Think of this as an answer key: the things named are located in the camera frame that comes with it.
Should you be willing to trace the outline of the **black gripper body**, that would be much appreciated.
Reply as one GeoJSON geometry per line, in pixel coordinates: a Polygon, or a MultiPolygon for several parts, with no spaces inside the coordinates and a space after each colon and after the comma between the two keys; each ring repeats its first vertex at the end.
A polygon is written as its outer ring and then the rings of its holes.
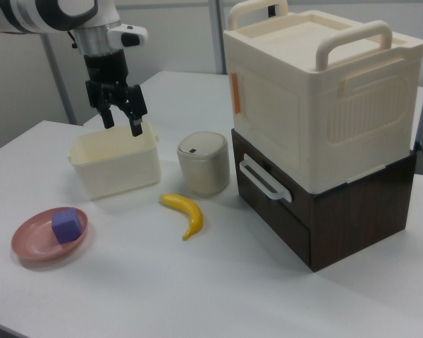
{"type": "Polygon", "coordinates": [[[96,84],[118,83],[122,87],[128,87],[128,67],[123,50],[101,56],[84,56],[84,60],[90,77],[85,83],[87,90],[94,89],[96,84]]]}

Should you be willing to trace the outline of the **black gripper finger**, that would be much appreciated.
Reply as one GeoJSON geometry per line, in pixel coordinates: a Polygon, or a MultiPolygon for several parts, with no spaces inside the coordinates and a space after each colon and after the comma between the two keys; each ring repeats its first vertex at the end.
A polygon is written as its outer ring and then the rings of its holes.
{"type": "Polygon", "coordinates": [[[111,104],[109,103],[113,86],[92,80],[86,81],[85,86],[90,106],[98,111],[102,117],[104,127],[106,129],[113,127],[114,119],[110,110],[111,104]]]}
{"type": "Polygon", "coordinates": [[[147,114],[147,107],[140,85],[117,86],[117,106],[124,112],[130,123],[132,136],[142,134],[142,117],[147,114]]]}

